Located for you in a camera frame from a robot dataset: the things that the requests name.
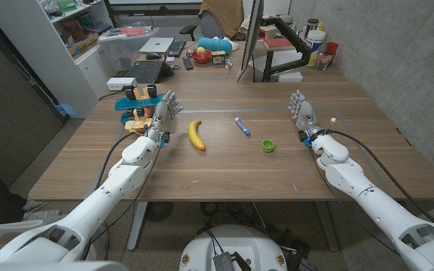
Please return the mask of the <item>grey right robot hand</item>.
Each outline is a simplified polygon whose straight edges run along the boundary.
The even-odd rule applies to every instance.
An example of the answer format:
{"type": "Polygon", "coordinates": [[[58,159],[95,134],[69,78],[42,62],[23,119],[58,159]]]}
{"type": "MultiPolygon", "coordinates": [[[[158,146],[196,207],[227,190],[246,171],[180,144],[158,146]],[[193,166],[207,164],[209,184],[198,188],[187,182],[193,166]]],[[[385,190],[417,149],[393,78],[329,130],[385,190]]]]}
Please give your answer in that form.
{"type": "Polygon", "coordinates": [[[300,90],[296,90],[290,96],[288,110],[291,112],[292,122],[298,128],[301,142],[311,143],[324,134],[324,129],[318,123],[313,106],[300,90]]]}

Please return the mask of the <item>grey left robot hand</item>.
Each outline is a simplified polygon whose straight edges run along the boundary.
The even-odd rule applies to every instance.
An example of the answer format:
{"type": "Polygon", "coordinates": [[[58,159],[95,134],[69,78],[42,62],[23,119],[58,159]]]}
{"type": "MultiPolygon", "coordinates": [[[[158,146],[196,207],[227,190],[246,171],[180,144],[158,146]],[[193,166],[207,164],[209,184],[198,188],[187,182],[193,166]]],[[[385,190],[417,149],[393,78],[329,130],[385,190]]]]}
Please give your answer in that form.
{"type": "Polygon", "coordinates": [[[157,104],[151,125],[147,128],[145,136],[154,142],[168,143],[170,140],[169,126],[174,117],[183,110],[176,100],[176,94],[169,90],[157,104]]]}

